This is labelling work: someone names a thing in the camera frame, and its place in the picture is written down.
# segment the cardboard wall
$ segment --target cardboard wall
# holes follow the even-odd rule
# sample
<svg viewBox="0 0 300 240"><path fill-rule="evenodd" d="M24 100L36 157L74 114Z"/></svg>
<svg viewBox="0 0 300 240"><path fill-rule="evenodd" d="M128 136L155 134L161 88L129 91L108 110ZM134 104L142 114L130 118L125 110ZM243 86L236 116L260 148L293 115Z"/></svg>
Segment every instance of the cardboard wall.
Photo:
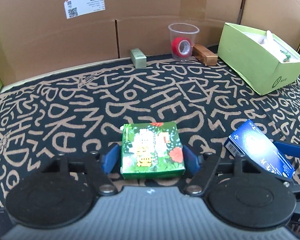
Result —
<svg viewBox="0 0 300 240"><path fill-rule="evenodd" d="M197 25L198 43L217 43L224 22L237 21L242 0L105 0L106 10L71 19L65 1L0 0L3 85L118 58L118 46L120 57L136 47L146 55L169 53L167 26L175 22Z"/></svg>
<svg viewBox="0 0 300 240"><path fill-rule="evenodd" d="M270 30L297 50L300 45L300 0L246 0L241 24Z"/></svg>

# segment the black circular disc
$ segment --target black circular disc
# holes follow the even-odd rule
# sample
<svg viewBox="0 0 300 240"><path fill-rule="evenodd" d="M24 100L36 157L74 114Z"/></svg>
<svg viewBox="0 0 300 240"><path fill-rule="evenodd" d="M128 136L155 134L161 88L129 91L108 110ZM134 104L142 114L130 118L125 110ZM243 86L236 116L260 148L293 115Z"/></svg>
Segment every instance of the black circular disc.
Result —
<svg viewBox="0 0 300 240"><path fill-rule="evenodd" d="M40 173L9 192L6 209L17 223L48 229L80 219L92 202L93 195L85 185L57 173Z"/></svg>
<svg viewBox="0 0 300 240"><path fill-rule="evenodd" d="M297 203L295 195L281 182L262 174L244 174L220 183L208 201L222 220L245 229L284 225Z"/></svg>

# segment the white object inside box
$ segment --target white object inside box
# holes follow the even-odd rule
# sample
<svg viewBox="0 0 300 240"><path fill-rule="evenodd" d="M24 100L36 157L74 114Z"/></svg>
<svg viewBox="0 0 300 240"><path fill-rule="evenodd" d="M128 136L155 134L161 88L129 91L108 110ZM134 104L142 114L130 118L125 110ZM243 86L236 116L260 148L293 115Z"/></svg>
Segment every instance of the white object inside box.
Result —
<svg viewBox="0 0 300 240"><path fill-rule="evenodd" d="M264 47L269 53L275 56L276 59L279 60L281 63L287 63L284 61L287 56L281 51L290 54L290 60L289 60L290 63L300 62L300 59L296 58L291 53L291 51L289 51L286 47L282 46L274 39L270 31L267 31L267 36L254 34L254 33L244 33L244 34L247 35L252 40L254 40L255 42L259 43L260 46Z"/></svg>

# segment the circular logo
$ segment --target circular logo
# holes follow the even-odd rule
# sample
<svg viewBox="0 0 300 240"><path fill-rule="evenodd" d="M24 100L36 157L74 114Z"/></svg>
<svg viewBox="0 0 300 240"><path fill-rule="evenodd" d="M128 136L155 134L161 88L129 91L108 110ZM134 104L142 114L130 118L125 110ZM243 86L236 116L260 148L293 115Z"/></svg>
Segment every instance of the circular logo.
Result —
<svg viewBox="0 0 300 240"><path fill-rule="evenodd" d="M273 83L272 88L274 88L281 81L282 76L278 77L277 80Z"/></svg>

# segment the red tape roll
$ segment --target red tape roll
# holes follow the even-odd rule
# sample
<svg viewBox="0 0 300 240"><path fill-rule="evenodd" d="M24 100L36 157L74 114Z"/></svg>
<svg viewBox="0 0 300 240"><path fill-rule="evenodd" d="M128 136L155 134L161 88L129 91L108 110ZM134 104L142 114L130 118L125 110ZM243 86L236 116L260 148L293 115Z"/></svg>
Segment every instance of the red tape roll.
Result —
<svg viewBox="0 0 300 240"><path fill-rule="evenodd" d="M171 50L178 57L189 57L192 53L191 42L187 38L177 37L171 43Z"/></svg>

